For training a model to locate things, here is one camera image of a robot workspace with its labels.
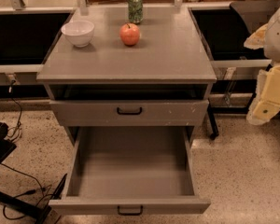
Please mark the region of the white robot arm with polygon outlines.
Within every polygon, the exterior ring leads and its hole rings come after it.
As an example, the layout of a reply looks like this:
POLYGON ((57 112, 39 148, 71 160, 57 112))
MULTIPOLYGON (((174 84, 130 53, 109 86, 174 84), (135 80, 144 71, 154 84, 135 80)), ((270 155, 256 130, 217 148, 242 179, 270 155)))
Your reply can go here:
POLYGON ((269 71, 259 71, 256 97, 246 116, 250 124, 262 125, 280 111, 280 8, 244 42, 244 46, 263 48, 264 55, 273 62, 269 71))

